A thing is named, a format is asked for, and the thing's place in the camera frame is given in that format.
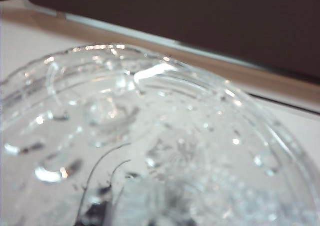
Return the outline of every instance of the glass bowl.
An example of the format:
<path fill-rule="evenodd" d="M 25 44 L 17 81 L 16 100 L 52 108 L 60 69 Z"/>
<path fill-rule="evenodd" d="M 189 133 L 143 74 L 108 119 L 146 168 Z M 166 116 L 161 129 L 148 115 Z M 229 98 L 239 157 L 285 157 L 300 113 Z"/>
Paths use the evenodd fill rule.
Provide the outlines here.
<path fill-rule="evenodd" d="M 2 225 L 317 225 L 319 174 L 229 80 L 90 45 L 1 83 Z"/>

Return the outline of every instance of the dark wall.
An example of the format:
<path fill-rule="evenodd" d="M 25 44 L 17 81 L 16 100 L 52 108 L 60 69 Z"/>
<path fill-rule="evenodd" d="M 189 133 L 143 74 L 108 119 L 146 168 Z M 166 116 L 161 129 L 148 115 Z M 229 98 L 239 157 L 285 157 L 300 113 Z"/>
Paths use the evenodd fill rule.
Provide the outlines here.
<path fill-rule="evenodd" d="M 320 0 L 31 0 L 320 82 Z"/>

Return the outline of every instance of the water droplet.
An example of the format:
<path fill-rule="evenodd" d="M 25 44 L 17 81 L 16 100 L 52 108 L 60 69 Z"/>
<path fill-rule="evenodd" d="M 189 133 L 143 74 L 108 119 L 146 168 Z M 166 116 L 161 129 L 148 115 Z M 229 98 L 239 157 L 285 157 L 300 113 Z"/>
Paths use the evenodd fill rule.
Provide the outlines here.
<path fill-rule="evenodd" d="M 13 146 L 10 145 L 9 143 L 5 143 L 4 148 L 6 152 L 13 154 L 13 155 L 18 155 L 18 154 L 27 154 L 33 151 L 38 151 L 43 149 L 45 146 L 41 142 L 35 142 L 29 146 L 26 147 L 18 147 L 18 146 Z"/>
<path fill-rule="evenodd" d="M 160 134 L 153 148 L 147 154 L 145 161 L 150 167 L 163 167 L 170 170 L 182 167 L 190 162 L 197 150 L 198 141 L 193 134 L 182 129 L 171 129 Z"/>
<path fill-rule="evenodd" d="M 196 107 L 194 107 L 193 105 L 187 105 L 187 107 L 186 107 L 189 111 L 195 111 L 197 108 Z"/>
<path fill-rule="evenodd" d="M 76 159 L 68 164 L 68 159 L 62 153 L 51 154 L 39 163 L 34 173 L 40 181 L 60 182 L 79 171 L 83 163 L 82 159 Z"/>
<path fill-rule="evenodd" d="M 172 91 L 170 91 L 170 90 L 161 90 L 161 91 L 158 91 L 158 95 L 159 96 L 162 96 L 162 97 L 167 97 L 167 96 L 170 96 L 170 95 L 172 95 L 173 94 L 173 92 Z"/>
<path fill-rule="evenodd" d="M 277 159 L 269 150 L 265 150 L 253 158 L 254 163 L 268 176 L 274 176 L 280 169 Z"/>
<path fill-rule="evenodd" d="M 240 144 L 240 140 L 238 138 L 234 138 L 232 140 L 232 142 L 233 142 L 234 145 L 239 145 Z"/>

